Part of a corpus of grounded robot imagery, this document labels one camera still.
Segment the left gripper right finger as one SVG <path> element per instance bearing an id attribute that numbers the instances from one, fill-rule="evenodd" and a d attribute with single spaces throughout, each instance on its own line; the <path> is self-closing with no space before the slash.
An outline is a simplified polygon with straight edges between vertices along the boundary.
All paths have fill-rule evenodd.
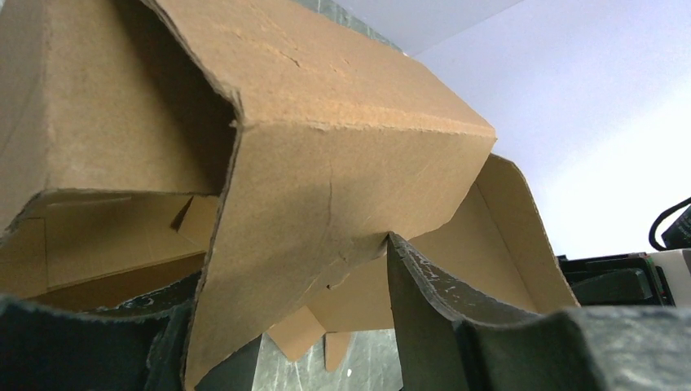
<path id="1" fill-rule="evenodd" d="M 390 233 L 387 274 L 406 390 L 687 390 L 690 312 L 499 301 Z"/>

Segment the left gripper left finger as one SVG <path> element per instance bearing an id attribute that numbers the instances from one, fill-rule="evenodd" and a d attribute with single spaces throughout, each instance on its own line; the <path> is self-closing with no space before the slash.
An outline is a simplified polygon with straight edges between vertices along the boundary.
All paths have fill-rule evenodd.
<path id="1" fill-rule="evenodd" d="M 199 273 L 70 313 L 1 296 L 3 390 L 181 390 Z"/>

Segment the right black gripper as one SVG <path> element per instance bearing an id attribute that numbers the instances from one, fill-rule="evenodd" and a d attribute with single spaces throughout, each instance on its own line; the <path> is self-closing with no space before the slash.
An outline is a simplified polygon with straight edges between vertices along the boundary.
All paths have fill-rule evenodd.
<path id="1" fill-rule="evenodd" d="M 690 306 L 690 250 L 557 258 L 581 305 Z"/>

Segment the brown cardboard box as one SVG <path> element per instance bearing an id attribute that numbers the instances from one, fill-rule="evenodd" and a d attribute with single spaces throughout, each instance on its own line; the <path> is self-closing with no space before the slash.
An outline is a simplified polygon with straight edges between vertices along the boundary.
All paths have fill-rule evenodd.
<path id="1" fill-rule="evenodd" d="M 576 304 L 496 133 L 423 64 L 294 1 L 6 1 L 1 296 L 70 313 L 199 273 L 181 390 L 389 328 L 400 235 L 530 312 Z"/>

